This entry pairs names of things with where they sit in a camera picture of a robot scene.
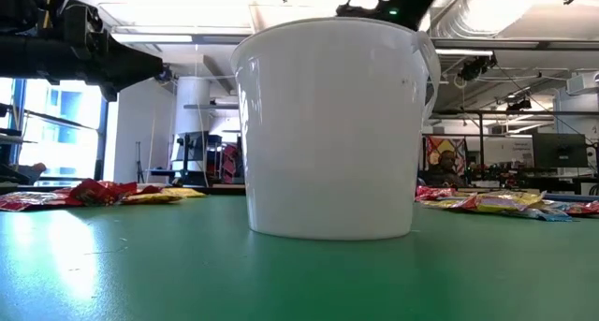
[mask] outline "candy wrapper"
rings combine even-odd
[[[138,187],[138,191],[137,191],[136,195],[158,194],[158,193],[162,192],[162,190],[164,190],[164,189],[161,187],[157,187],[154,185],[147,185],[147,186],[144,186],[142,189],[139,189],[139,187]]]
[[[459,209],[459,210],[476,210],[476,194],[471,194],[466,198],[451,198],[443,199],[438,201],[433,200],[422,200],[422,203],[428,207],[441,208],[441,209]]]
[[[430,188],[428,186],[419,186],[416,189],[415,201],[435,200],[441,197],[452,197],[456,190],[452,188]]]
[[[120,203],[127,196],[135,195],[137,191],[138,185],[135,182],[118,184],[87,179],[74,188],[57,190],[55,193],[67,194],[85,206],[109,206]]]
[[[544,220],[546,222],[572,222],[572,217],[567,213],[556,209],[527,208],[523,211],[502,212],[502,214],[513,217]]]
[[[543,199],[541,195],[529,193],[517,193],[511,191],[498,191],[478,195],[476,203],[477,212],[510,212],[524,211],[524,209]]]
[[[183,199],[181,196],[169,195],[169,194],[145,194],[145,195],[133,195],[123,198],[122,203],[124,205],[134,204],[167,204]]]
[[[543,200],[532,205],[537,209],[554,209],[565,212],[569,215],[584,216],[599,214],[599,201],[593,203],[570,203],[553,200]]]
[[[190,188],[164,188],[162,189],[161,193],[183,198],[200,198],[206,196],[206,194],[202,194]]]
[[[0,210],[20,212],[39,210],[48,207],[64,208],[80,206],[82,203],[66,194],[16,192],[0,196]]]

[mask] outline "red candy wrapper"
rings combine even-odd
[[[110,206],[120,203],[126,196],[135,195],[137,191],[135,182],[118,184],[87,179],[74,188],[57,190],[55,193],[67,194],[85,206]]]
[[[593,203],[572,203],[565,209],[570,215],[591,215],[599,214],[599,201]]]
[[[17,192],[0,196],[0,210],[20,212],[23,210],[80,206],[82,203],[67,194]]]
[[[148,185],[141,189],[141,191],[138,191],[135,195],[159,194],[161,191],[162,188],[153,185]]]
[[[422,200],[435,200],[440,197],[453,197],[456,193],[456,190],[452,188],[430,188],[428,186],[419,186],[416,189],[416,198],[415,201]]]

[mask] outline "bucket rim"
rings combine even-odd
[[[274,31],[274,30],[277,30],[277,29],[280,29],[283,27],[287,27],[289,25],[295,25],[295,24],[307,23],[307,22],[330,22],[330,21],[375,23],[375,24],[380,24],[382,26],[388,26],[388,27],[392,27],[395,29],[403,30],[409,34],[416,34],[416,31],[409,29],[405,26],[398,25],[393,22],[385,22],[385,21],[379,21],[379,20],[374,20],[374,19],[369,19],[369,18],[359,18],[359,17],[320,17],[320,18],[301,19],[301,20],[292,21],[292,22],[283,22],[283,23],[274,25],[272,27],[266,28],[264,30],[261,30],[258,33],[255,33],[255,34],[247,37],[246,39],[242,40],[241,43],[239,45],[237,45],[237,47],[231,54],[231,59],[229,61],[231,64],[231,68],[233,69],[233,74],[237,75],[237,64],[240,59],[240,55],[239,55],[240,48],[243,47],[244,45],[246,45],[247,43],[251,42],[252,40],[255,40],[259,36],[264,35],[270,31]]]

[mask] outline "white bucket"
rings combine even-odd
[[[426,34],[304,20],[249,37],[231,63],[251,229],[327,240],[409,232],[422,122],[441,75]]]

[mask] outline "yellow candy wrapper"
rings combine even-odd
[[[510,212],[523,211],[534,203],[543,200],[541,195],[518,193],[512,191],[498,191],[478,195],[476,199],[476,210],[478,212]]]
[[[183,198],[200,198],[206,196],[206,194],[202,194],[190,188],[164,188],[162,189],[161,193]]]
[[[461,202],[461,200],[442,200],[442,201],[422,200],[420,203],[422,205],[425,205],[428,207],[449,209],[460,202]]]
[[[124,205],[134,204],[167,204],[183,199],[181,196],[174,196],[170,194],[145,194],[145,195],[133,195],[123,199]]]

